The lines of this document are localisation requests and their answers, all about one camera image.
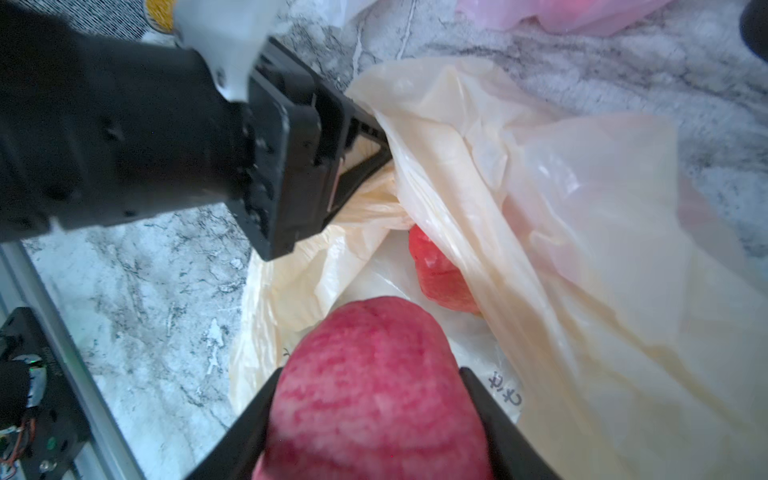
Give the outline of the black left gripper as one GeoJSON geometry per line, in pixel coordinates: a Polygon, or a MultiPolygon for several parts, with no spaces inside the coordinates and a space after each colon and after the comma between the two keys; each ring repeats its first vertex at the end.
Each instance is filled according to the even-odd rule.
{"type": "Polygon", "coordinates": [[[251,72],[241,116],[243,192],[228,206],[265,261],[320,233],[392,159],[376,118],[274,38],[251,72]],[[336,182],[350,152],[361,163],[336,182]]]}

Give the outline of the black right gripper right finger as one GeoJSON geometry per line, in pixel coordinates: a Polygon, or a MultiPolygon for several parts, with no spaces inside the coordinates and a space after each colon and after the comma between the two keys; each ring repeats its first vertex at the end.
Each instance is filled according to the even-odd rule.
{"type": "Polygon", "coordinates": [[[468,367],[459,374],[483,424],[496,480],[560,480],[468,367]]]}

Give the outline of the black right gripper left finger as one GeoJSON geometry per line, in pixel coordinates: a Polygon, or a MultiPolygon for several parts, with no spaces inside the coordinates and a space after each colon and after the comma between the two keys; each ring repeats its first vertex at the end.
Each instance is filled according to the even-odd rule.
{"type": "Polygon", "coordinates": [[[250,479],[265,449],[270,409],[282,369],[278,368],[207,457],[186,480],[250,479]]]}

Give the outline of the pink red apple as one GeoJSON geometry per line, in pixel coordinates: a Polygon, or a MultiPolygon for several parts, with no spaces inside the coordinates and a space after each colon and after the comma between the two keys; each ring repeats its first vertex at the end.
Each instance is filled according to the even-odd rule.
{"type": "Polygon", "coordinates": [[[280,375],[257,479],[489,479],[486,434],[438,322],[408,300],[346,304],[280,375]]]}

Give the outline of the beige plastic bag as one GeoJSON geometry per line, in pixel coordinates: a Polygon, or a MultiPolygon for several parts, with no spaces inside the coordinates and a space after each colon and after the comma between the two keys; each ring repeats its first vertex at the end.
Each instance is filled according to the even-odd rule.
{"type": "Polygon", "coordinates": [[[569,116],[479,58],[380,64],[347,95],[394,159],[322,234],[251,258],[236,412],[333,308],[395,295],[565,479],[766,477],[767,286],[680,172],[672,122],[569,116]],[[414,225],[479,314],[423,295],[414,225]]]}

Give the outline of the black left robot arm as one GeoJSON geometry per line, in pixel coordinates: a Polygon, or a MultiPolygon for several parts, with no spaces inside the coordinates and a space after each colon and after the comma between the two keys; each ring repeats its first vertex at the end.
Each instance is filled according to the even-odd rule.
{"type": "Polygon", "coordinates": [[[1,238],[225,203],[271,261],[391,159],[378,122],[270,34],[276,1],[179,1],[175,47],[1,5],[1,238]]]}

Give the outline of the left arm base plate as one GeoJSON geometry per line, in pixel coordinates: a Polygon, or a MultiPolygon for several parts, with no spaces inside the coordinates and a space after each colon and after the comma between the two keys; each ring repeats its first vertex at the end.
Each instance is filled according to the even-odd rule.
{"type": "Polygon", "coordinates": [[[1,326],[1,477],[66,479],[90,440],[82,408],[35,312],[1,326]]]}

